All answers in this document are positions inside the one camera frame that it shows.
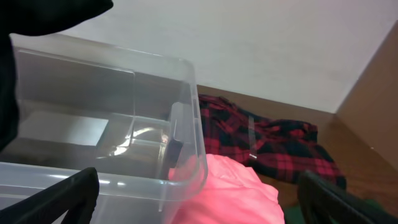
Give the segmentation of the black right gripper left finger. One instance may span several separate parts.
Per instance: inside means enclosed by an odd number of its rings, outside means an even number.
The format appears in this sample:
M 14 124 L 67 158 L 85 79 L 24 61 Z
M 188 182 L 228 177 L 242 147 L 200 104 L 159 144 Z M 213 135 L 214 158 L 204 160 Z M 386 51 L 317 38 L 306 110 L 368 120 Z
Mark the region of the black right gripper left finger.
M 14 205 L 1 210 L 2 224 L 62 223 L 91 221 L 99 195 L 97 170 L 88 167 Z

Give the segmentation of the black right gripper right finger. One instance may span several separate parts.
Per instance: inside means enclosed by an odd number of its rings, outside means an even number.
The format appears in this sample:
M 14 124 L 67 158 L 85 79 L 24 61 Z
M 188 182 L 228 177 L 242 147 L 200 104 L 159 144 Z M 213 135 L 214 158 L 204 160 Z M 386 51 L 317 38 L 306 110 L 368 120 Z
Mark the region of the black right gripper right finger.
M 307 224 L 397 224 L 396 217 L 310 171 L 299 177 L 297 198 Z

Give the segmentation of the clear plastic storage container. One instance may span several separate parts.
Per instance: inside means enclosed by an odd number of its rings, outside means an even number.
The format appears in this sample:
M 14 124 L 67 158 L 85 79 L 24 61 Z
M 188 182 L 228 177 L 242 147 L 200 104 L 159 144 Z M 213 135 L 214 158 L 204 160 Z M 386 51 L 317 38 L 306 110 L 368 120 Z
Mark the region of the clear plastic storage container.
M 1 207 L 94 167 L 93 223 L 171 223 L 208 173 L 195 72 L 179 58 L 60 34 L 12 37 L 20 122 L 107 119 L 96 146 L 20 138 L 1 152 Z

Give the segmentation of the black trousers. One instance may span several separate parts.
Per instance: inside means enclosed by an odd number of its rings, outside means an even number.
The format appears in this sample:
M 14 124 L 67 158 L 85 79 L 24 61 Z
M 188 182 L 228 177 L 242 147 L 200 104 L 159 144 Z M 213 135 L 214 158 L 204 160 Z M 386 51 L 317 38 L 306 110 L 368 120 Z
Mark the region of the black trousers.
M 11 34 L 48 35 L 113 7 L 112 0 L 1 0 L 1 149 L 17 136 L 16 64 Z

